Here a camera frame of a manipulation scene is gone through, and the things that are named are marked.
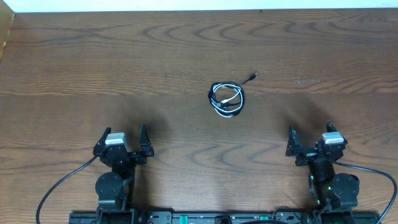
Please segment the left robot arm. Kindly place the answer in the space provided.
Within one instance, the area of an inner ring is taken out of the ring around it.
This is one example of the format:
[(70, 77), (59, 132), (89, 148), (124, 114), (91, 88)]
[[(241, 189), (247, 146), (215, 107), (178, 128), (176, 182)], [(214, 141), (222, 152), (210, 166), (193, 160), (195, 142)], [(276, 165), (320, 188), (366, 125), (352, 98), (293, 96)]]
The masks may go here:
[(111, 168), (96, 181), (100, 210), (125, 211), (132, 207), (132, 191), (137, 165), (147, 163), (154, 156), (154, 149), (147, 135), (146, 126), (141, 125), (139, 151), (129, 151), (130, 147), (124, 133), (112, 133), (107, 127), (93, 148), (93, 154)]

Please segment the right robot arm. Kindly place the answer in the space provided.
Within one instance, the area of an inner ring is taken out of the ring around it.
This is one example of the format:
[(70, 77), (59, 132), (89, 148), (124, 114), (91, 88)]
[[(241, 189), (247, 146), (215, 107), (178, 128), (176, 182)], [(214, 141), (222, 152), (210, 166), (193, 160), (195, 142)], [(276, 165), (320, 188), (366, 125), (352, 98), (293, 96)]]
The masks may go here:
[(358, 206), (359, 179), (355, 175), (335, 172), (333, 163), (343, 157), (348, 141), (332, 125), (314, 147), (303, 147), (296, 129), (289, 128), (285, 155), (295, 157), (296, 166), (309, 168), (309, 185), (313, 197), (330, 211)]

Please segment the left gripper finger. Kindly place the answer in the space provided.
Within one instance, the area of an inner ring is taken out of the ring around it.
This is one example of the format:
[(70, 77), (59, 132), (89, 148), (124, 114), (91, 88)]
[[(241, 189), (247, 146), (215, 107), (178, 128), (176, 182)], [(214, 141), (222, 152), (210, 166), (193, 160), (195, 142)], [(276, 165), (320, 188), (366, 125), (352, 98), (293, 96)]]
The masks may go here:
[(105, 147), (106, 147), (106, 143), (105, 140), (107, 138), (107, 136), (111, 133), (111, 128), (107, 127), (104, 130), (103, 135), (100, 137), (100, 139), (98, 140), (98, 142), (95, 144), (95, 151), (104, 151)]
[(149, 139), (149, 137), (147, 135), (146, 126), (145, 126), (144, 123), (141, 124), (139, 145), (140, 145), (140, 147), (142, 148), (143, 151), (152, 152), (152, 144), (151, 144), (150, 139)]

